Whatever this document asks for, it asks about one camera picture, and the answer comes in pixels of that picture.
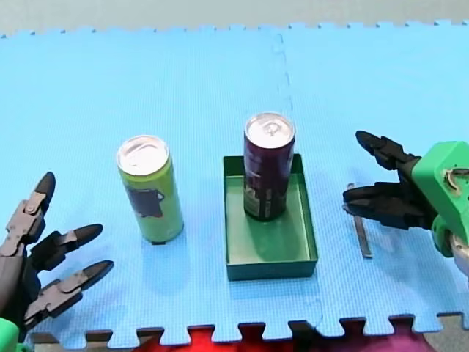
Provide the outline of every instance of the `can lid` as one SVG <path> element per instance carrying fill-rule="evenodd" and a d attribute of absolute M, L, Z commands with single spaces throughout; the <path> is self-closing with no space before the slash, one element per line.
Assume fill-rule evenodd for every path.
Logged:
<path fill-rule="evenodd" d="M 245 127 L 248 139 L 258 147 L 275 149 L 289 144 L 295 136 L 295 126 L 275 112 L 252 117 Z"/>
<path fill-rule="evenodd" d="M 161 169 L 169 158 L 166 143 L 154 136 L 135 136 L 125 141 L 117 152 L 119 168 L 133 176 L 151 175 Z"/>

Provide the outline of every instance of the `dark purple can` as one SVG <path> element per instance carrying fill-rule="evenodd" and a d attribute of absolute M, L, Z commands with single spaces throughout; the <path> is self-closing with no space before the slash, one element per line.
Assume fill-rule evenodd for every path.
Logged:
<path fill-rule="evenodd" d="M 244 131 L 244 210 L 260 221 L 280 216 L 287 207 L 295 127 L 280 114 L 252 117 Z"/>

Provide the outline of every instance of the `green tray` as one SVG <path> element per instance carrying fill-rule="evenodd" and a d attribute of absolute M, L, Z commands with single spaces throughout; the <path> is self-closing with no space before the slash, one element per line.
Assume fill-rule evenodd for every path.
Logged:
<path fill-rule="evenodd" d="M 317 261 L 303 163 L 295 154 L 287 210 L 260 222 L 243 207 L 243 157 L 224 157 L 226 267 L 228 279 L 277 279 L 311 276 Z"/>

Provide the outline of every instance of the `aluminum can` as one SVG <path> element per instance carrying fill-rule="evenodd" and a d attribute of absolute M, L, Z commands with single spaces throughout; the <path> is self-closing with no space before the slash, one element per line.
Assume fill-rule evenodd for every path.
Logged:
<path fill-rule="evenodd" d="M 135 136 L 117 152 L 117 165 L 141 234 L 165 243 L 184 227 L 174 169 L 166 143 L 155 136 Z"/>
<path fill-rule="evenodd" d="M 260 221 L 280 216 L 287 206 L 295 126 L 280 114 L 252 117 L 244 132 L 245 212 Z"/>

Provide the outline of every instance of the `blue foam mat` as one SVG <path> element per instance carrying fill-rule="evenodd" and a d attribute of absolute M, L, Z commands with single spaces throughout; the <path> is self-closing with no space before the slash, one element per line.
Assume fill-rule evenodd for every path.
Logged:
<path fill-rule="evenodd" d="M 364 260 L 341 210 L 349 182 L 396 179 L 358 146 L 357 129 L 415 154 L 468 139 L 469 29 L 439 24 L 84 29 L 0 40 L 0 222 L 53 170 L 47 230 L 92 222 L 105 230 L 42 282 L 115 262 L 83 301 L 35 331 L 80 348 L 95 329 L 113 330 L 110 346 L 129 347 L 146 327 L 164 328 L 164 344 L 188 342 L 188 326 L 208 324 L 216 341 L 240 339 L 238 323 L 252 322 L 266 323 L 266 339 L 291 336 L 291 320 L 333 336 L 340 319 L 365 318 L 366 333 L 387 334 L 392 315 L 434 331 L 437 314 L 461 312 L 469 328 L 466 278 L 428 232 L 366 221 L 374 259 Z M 244 122 L 259 111 L 287 114 L 298 128 L 320 255 L 309 279 L 226 278 L 222 158 L 242 153 Z M 165 246 L 141 239 L 114 162 L 120 143 L 140 133 L 164 138 L 174 158 L 185 231 Z"/>

